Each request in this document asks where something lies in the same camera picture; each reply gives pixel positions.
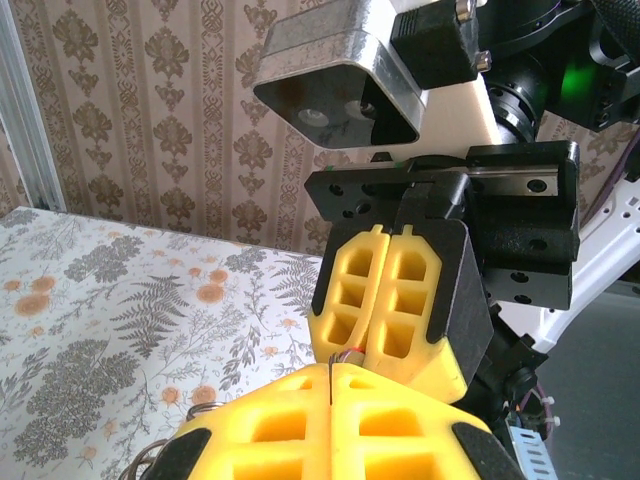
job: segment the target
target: yellow 3d-printed part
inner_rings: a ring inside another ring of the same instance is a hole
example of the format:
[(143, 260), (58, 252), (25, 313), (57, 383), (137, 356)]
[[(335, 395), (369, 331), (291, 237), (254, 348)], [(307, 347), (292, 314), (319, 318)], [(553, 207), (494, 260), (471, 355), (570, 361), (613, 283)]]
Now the yellow 3d-printed part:
[(445, 403), (467, 384), (449, 340), (427, 342), (442, 261), (406, 226), (391, 237), (369, 323), (363, 367)]
[(316, 361), (326, 363), (334, 352), (365, 347), (389, 239), (376, 225), (338, 249), (322, 313), (309, 314)]
[(196, 417), (169, 446), (211, 432), (189, 480), (478, 480), (452, 427), (488, 432), (480, 420), (355, 365), (331, 378), (331, 405), (328, 366), (314, 365)]

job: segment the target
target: green light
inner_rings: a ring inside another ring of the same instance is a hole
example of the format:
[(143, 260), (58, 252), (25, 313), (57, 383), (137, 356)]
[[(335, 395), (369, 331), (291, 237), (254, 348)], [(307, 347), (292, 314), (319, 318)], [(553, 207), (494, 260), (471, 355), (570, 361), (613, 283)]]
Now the green light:
[(577, 68), (575, 64), (569, 64), (562, 79), (562, 99), (576, 100), (589, 96), (595, 83), (595, 76), (595, 65)]

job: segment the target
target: camera lens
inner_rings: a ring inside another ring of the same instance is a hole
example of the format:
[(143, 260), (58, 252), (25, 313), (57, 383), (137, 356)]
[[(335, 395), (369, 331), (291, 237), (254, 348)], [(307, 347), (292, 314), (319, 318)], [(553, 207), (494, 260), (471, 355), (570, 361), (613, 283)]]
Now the camera lens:
[(298, 112), (298, 118), (310, 127), (326, 127), (329, 125), (329, 119), (327, 116), (313, 108), (300, 110)]
[(375, 120), (376, 107), (369, 102), (352, 100), (344, 106), (347, 115), (356, 120)]

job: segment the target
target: screw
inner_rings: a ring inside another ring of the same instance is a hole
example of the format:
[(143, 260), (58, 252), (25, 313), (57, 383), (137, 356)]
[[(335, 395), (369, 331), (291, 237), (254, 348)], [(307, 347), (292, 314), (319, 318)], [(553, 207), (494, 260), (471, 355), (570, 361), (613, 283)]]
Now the screw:
[(456, 15), (460, 23), (466, 23), (473, 20), (476, 15), (477, 0), (457, 0)]
[(491, 52), (489, 52), (489, 50), (476, 53), (476, 69), (478, 73), (491, 70)]

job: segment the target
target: floral tablecloth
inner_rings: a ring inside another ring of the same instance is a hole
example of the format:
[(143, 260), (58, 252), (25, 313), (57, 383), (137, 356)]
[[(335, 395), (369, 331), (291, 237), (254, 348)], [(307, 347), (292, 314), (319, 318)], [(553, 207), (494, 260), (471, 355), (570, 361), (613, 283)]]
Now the floral tablecloth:
[(0, 477), (115, 479), (192, 405), (310, 363), (319, 266), (15, 210), (0, 221)]

